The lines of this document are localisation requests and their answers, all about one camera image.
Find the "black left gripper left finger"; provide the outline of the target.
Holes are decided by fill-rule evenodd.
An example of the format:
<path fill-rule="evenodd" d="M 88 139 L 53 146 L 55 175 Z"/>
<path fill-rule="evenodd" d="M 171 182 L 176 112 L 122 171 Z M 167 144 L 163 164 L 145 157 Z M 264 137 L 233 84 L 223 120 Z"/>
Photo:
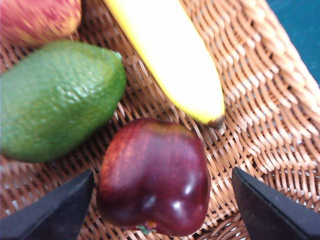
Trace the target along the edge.
<path fill-rule="evenodd" d="M 2 240 L 76 240 L 94 187 L 88 169 L 33 204 L 0 221 Z"/>

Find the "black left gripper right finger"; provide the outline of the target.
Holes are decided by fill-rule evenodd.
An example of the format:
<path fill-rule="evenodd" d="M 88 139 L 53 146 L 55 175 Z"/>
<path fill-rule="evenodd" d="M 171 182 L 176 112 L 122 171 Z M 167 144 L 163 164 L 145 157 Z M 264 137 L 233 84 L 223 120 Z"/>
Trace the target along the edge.
<path fill-rule="evenodd" d="M 318 240 L 320 215 L 239 167 L 232 170 L 239 212 L 252 240 Z"/>

